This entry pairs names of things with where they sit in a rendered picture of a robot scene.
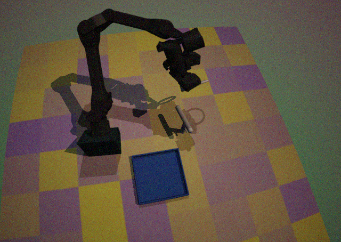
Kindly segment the blue tray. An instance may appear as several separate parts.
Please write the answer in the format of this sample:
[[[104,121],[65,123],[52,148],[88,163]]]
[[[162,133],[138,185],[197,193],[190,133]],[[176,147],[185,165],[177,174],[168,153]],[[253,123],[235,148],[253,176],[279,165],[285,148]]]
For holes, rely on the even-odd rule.
[[[188,196],[179,148],[132,156],[139,205]]]

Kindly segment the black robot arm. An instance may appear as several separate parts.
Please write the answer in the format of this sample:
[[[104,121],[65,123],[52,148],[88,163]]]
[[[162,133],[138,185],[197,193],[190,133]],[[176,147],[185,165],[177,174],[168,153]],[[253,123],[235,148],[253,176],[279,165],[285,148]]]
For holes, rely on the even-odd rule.
[[[185,33],[180,32],[169,20],[146,19],[106,9],[103,12],[80,22],[77,27],[81,43],[86,51],[88,71],[92,86],[91,110],[86,115],[90,122],[92,138],[99,138],[110,135],[110,125],[107,114],[112,107],[111,92],[107,92],[104,85],[101,59],[99,55],[100,32],[105,30],[110,24],[118,23],[121,25],[138,28],[148,31],[162,39],[177,38],[174,40],[159,41],[156,46],[158,52],[164,51],[168,61],[177,61],[182,56],[186,58],[186,67],[200,65],[201,56],[194,52],[205,47],[204,39],[198,28],[194,28]],[[182,52],[181,45],[184,49]]]

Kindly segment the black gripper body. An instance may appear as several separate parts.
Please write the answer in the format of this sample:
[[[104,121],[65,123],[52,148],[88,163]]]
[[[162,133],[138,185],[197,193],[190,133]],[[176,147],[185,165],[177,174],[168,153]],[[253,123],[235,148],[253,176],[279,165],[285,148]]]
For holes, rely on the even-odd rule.
[[[185,91],[190,91],[191,89],[200,85],[201,80],[196,74],[187,72],[188,69],[186,67],[185,61],[186,58],[183,55],[182,58],[174,62],[168,61],[166,59],[166,61],[163,62],[163,66],[166,70],[169,69],[175,77],[178,76],[181,79],[180,84]]]

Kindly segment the grey metal cross-bar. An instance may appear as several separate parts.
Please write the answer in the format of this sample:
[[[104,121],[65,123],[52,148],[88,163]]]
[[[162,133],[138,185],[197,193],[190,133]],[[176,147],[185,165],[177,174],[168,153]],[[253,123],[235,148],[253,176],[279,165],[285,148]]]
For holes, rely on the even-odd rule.
[[[181,127],[181,130],[180,130],[180,133],[184,133],[186,131],[189,132],[189,133],[192,133],[193,132],[193,129],[191,127],[191,125],[189,124],[185,114],[183,113],[182,109],[180,106],[176,106],[175,107],[176,111],[178,112],[183,124],[182,124],[182,127]],[[187,131],[188,130],[188,131]]]

